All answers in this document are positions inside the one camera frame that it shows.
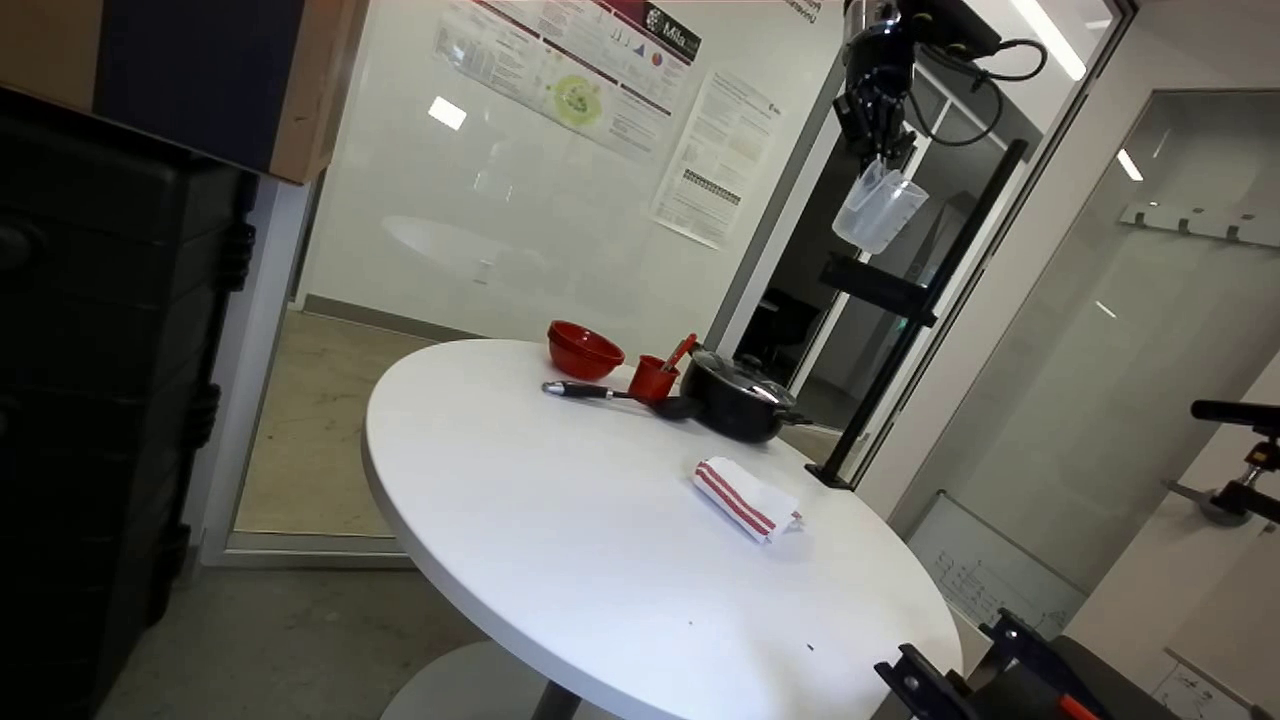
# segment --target white round table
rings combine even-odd
[[[378,376],[364,434],[416,567],[545,679],[614,714],[861,720],[901,643],[958,667],[929,573],[798,451],[545,397],[549,376],[537,345],[437,345]],[[805,528],[747,538],[688,483],[705,454],[794,495]]]

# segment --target paper sheet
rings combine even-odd
[[[759,180],[775,124],[778,107],[764,90],[711,72],[656,200],[656,218],[700,244],[725,247]]]
[[[672,52],[622,14],[656,11],[652,3],[613,3],[446,0],[437,48],[490,90],[595,144],[656,159],[675,136],[697,52]]]

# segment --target gray floor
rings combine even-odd
[[[234,533],[250,534],[388,534],[369,495],[359,424],[385,368],[450,341],[330,313],[287,313]]]
[[[420,573],[203,567],[101,720],[377,720],[416,667],[470,641]]]

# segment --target white wall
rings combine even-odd
[[[1178,628],[1171,649],[1237,696],[1280,711],[1276,649],[1280,622],[1280,534],[1263,533],[1243,561],[1206,591],[1206,598]]]
[[[1258,376],[1258,385],[1246,390],[1256,404],[1276,404],[1280,390],[1280,355]],[[1239,424],[1218,429],[1206,446],[1189,467],[1189,488],[1218,488],[1227,474],[1239,474],[1243,451],[1256,444],[1256,434]],[[1080,616],[1070,616],[1066,635],[1112,660],[1121,670],[1126,670],[1138,683],[1156,683],[1171,660],[1165,649],[1184,643],[1197,660],[1203,660],[1203,670],[1232,670],[1212,667],[1218,655],[1215,649],[1223,641],[1212,641],[1206,633],[1218,633],[1218,622],[1197,618],[1197,607],[1223,588],[1227,573],[1258,542],[1258,520],[1250,528],[1212,528],[1203,522],[1184,495],[1169,495],[1146,528],[1123,549],[1123,554],[1107,567],[1102,583],[1087,597]],[[1276,591],[1271,580],[1243,583],[1246,591]],[[1268,676],[1276,679],[1276,649],[1268,643],[1268,633],[1256,635],[1232,635],[1239,655],[1250,655]]]
[[[488,90],[437,52],[445,3],[385,0],[359,44],[306,290],[478,337],[537,341],[572,316],[629,353],[705,333],[830,69],[840,3],[820,22],[782,0],[662,6],[705,39],[688,89],[732,72],[782,112],[725,247],[652,218],[667,156],[635,164]],[[431,124],[431,97],[468,107],[468,124]]]
[[[1080,121],[1060,144],[1057,159],[1038,175],[1037,196],[1019,206],[1001,250],[991,255],[982,284],[968,301],[953,337],[937,353],[929,376],[914,385],[907,407],[895,416],[893,434],[885,441],[877,464],[868,467],[861,495],[893,513],[923,454],[940,441],[943,424],[958,407],[968,385],[982,368],[987,353],[1003,337],[1019,301],[1037,284],[1052,247],[1066,230],[1082,196],[1097,186],[1100,172],[1112,164],[1112,150],[1134,124],[1152,89],[1280,89],[1276,31],[1280,3],[1271,0],[1160,0],[1145,3],[1134,27],[1121,44],[1112,69],[1093,89]],[[1218,550],[1212,565],[1189,565],[1184,583],[1152,583],[1132,574],[1134,588],[1152,583],[1152,598],[1171,602],[1171,610],[1152,610],[1134,588],[1114,588],[1114,602],[1097,616],[1076,618],[1087,643],[1097,643],[1123,670],[1145,670],[1152,649],[1169,641],[1178,616],[1215,583],[1215,567],[1232,550]]]
[[[1121,164],[1102,172],[912,483],[914,504],[946,488],[1080,591],[1160,504],[1160,478],[1212,434],[1189,404],[1239,397],[1280,349],[1268,321],[1280,308],[1276,250],[1121,224],[1126,200],[1263,206],[1280,190],[1268,180],[1276,129],[1152,116],[1145,144],[1123,141],[1146,180],[1132,183]]]

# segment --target red cup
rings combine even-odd
[[[662,363],[660,355],[640,355],[635,376],[629,385],[629,397],[635,397],[640,404],[662,404],[675,376],[680,371],[672,363]]]

